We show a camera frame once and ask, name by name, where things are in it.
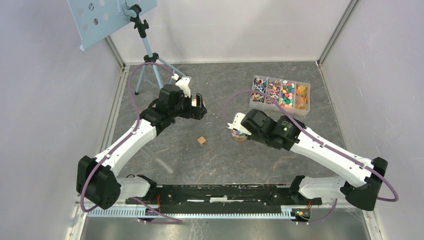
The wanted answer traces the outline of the gold jar lid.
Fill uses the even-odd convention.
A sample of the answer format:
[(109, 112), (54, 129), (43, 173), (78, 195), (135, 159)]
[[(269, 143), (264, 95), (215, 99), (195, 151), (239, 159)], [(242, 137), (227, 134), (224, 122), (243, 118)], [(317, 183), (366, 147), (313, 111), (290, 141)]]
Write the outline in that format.
[(205, 104), (203, 102), (203, 100), (197, 100), (196, 98), (191, 100), (191, 110), (199, 110), (199, 111), (203, 111), (206, 109)]

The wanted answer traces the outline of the clear glass jar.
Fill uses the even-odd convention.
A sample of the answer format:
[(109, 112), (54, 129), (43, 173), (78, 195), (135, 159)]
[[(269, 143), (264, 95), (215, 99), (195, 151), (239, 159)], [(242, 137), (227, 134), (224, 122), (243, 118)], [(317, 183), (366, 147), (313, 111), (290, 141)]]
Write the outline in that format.
[(232, 136), (232, 139), (236, 142), (244, 142), (244, 141), (247, 140), (249, 135), (246, 134), (246, 133), (243, 133), (239, 130), (232, 129), (231, 130), (231, 136)]

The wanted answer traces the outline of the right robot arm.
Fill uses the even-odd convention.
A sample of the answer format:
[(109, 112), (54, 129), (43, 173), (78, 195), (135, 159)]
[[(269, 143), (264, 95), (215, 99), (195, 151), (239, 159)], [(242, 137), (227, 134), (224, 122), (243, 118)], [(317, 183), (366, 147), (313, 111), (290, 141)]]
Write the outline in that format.
[(335, 177), (298, 176), (289, 189), (289, 199), (302, 204), (307, 199), (343, 198), (350, 205), (373, 211), (383, 185), (388, 162), (351, 153), (322, 138), (303, 122), (282, 115), (273, 120), (265, 112), (252, 109), (236, 113), (230, 127), (267, 147), (305, 156), (333, 171)]

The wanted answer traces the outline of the clear compartment candy box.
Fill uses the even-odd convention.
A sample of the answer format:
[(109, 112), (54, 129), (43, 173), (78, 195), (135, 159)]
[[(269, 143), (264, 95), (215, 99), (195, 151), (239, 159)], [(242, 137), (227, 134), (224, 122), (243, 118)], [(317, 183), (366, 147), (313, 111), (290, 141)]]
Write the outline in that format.
[(311, 110), (311, 85), (306, 82), (255, 75), (249, 107), (278, 112), (274, 100), (290, 115), (305, 117)]

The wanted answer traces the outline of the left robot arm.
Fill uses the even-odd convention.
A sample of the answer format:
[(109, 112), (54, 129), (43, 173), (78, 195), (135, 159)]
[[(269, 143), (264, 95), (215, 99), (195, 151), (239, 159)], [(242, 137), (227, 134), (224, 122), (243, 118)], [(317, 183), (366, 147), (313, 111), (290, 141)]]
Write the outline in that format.
[[(157, 190), (144, 177), (119, 178), (126, 163), (148, 142), (156, 138), (176, 118), (201, 120), (207, 113), (203, 96), (192, 96), (189, 87), (166, 84), (149, 106), (139, 111), (134, 124), (111, 146), (94, 157), (83, 156), (77, 166), (76, 191), (80, 207), (90, 212), (95, 207), (106, 210), (116, 202), (139, 197), (153, 203)], [(87, 208), (85, 200), (94, 204)]]

